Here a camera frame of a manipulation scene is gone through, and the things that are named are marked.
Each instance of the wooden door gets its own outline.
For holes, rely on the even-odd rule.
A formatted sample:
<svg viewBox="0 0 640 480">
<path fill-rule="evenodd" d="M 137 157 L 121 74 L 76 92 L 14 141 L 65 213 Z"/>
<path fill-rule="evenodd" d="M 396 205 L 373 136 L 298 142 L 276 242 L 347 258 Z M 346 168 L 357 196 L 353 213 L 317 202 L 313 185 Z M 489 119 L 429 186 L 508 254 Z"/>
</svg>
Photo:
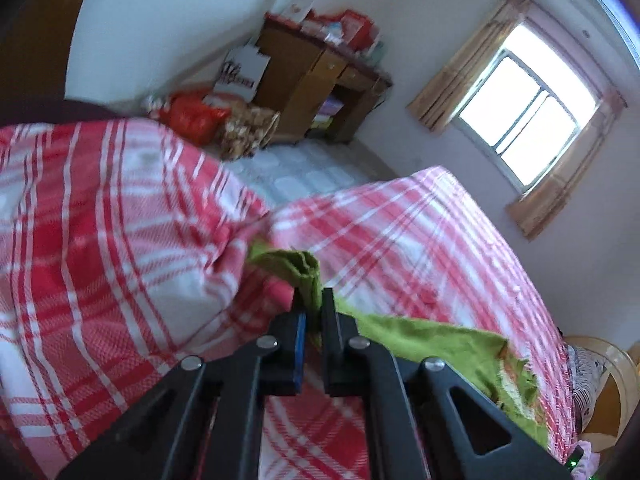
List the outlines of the wooden door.
<svg viewBox="0 0 640 480">
<path fill-rule="evenodd" d="M 0 38 L 0 99 L 64 97 L 66 66 L 82 1 L 25 3 Z"/>
</svg>

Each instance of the white wall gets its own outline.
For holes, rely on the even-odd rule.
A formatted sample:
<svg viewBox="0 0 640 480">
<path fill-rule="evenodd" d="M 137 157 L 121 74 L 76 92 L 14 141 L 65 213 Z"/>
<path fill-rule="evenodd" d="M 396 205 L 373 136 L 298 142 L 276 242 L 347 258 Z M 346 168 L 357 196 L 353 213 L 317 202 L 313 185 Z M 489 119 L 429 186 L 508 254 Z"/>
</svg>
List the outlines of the white wall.
<svg viewBox="0 0 640 480">
<path fill-rule="evenodd" d="M 289 0 L 84 0 L 71 46 L 68 97 L 102 103 L 137 98 L 198 62 L 238 29 Z M 392 0 L 318 0 L 378 18 Z"/>
<path fill-rule="evenodd" d="M 385 67 L 396 86 L 358 138 L 399 174 L 432 165 L 448 168 L 513 247 L 561 329 L 627 348 L 640 339 L 638 95 L 627 96 L 632 108 L 623 113 L 564 211 L 533 242 L 524 239 L 504 210 L 516 190 L 475 144 L 453 126 L 433 137 L 405 110 L 497 1 L 396 0 L 394 19 L 385 24 L 390 37 Z M 547 7 L 571 5 L 538 1 Z M 572 26 L 578 31 L 588 26 L 592 38 L 602 35 L 591 23 Z M 633 73 L 624 57 L 614 54 L 606 61 L 612 71 Z M 622 85 L 633 88 L 627 81 Z"/>
</svg>

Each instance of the white box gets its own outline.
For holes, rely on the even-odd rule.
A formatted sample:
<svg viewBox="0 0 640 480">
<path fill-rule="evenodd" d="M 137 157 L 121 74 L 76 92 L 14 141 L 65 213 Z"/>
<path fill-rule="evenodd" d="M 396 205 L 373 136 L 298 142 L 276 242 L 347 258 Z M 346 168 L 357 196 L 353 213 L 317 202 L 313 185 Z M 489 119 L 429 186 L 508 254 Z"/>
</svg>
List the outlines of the white box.
<svg viewBox="0 0 640 480">
<path fill-rule="evenodd" d="M 292 0 L 286 9 L 281 13 L 283 18 L 287 18 L 295 23 L 302 23 L 309 11 L 314 6 L 315 0 Z"/>
<path fill-rule="evenodd" d="M 271 57 L 260 54 L 253 45 L 233 48 L 225 57 L 220 76 L 213 89 L 235 94 L 250 103 Z"/>
</svg>

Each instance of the desk drawer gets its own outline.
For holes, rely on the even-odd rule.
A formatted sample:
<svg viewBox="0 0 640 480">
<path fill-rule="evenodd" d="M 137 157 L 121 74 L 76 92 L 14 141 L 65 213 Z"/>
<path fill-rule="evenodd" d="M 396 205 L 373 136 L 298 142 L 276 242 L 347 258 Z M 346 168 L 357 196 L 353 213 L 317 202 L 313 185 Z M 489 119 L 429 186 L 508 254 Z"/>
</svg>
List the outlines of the desk drawer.
<svg viewBox="0 0 640 480">
<path fill-rule="evenodd" d="M 311 73 L 325 79 L 337 79 L 347 66 L 345 60 L 331 52 L 323 52 Z"/>
<path fill-rule="evenodd" d="M 350 88 L 351 90 L 366 92 L 373 88 L 375 81 L 373 81 L 373 79 L 369 79 L 365 75 L 362 75 L 357 69 L 350 66 L 342 72 L 342 75 L 338 78 L 337 84 Z"/>
</svg>

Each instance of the pink plaid blanket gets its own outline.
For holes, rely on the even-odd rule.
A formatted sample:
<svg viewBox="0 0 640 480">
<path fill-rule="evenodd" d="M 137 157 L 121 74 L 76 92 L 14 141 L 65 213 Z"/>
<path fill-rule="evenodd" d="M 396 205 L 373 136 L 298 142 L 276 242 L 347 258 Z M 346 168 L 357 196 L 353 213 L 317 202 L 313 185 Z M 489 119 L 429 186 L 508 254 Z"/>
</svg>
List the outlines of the pink plaid blanket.
<svg viewBox="0 0 640 480">
<path fill-rule="evenodd" d="M 218 163 L 146 120 L 0 130 L 0 430 L 57 472 L 177 361 L 229 354 L 288 308 L 248 244 L 306 249 L 352 306 L 483 328 L 530 358 L 549 452 L 575 440 L 566 353 L 522 266 L 447 171 L 267 212 Z M 367 478 L 361 409 L 268 400 L 260 476 Z"/>
</svg>

